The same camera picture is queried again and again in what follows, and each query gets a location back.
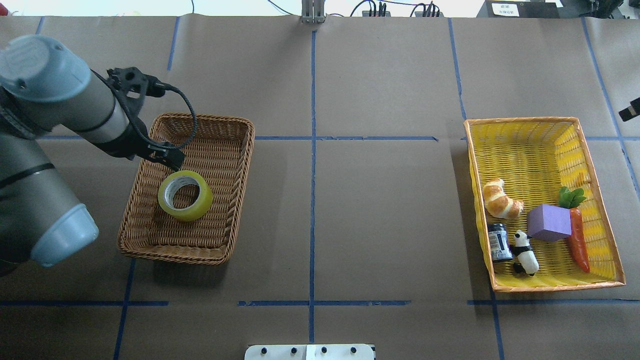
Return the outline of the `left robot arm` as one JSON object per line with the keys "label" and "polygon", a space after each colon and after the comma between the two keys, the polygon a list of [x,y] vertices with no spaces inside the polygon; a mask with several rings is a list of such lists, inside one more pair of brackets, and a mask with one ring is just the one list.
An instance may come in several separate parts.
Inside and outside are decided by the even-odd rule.
{"label": "left robot arm", "polygon": [[57,39],[31,34],[1,50],[0,258],[7,276],[27,262],[52,267],[98,239],[99,227],[41,147],[62,126],[110,157],[142,158],[178,171],[180,145],[151,139],[139,118],[148,97],[176,86],[136,67],[106,76]]}

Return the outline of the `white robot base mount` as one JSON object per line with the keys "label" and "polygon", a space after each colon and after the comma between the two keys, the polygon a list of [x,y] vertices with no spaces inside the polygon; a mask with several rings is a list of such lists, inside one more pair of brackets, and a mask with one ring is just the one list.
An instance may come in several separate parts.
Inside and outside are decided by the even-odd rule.
{"label": "white robot base mount", "polygon": [[375,360],[376,348],[366,343],[254,344],[245,360]]}

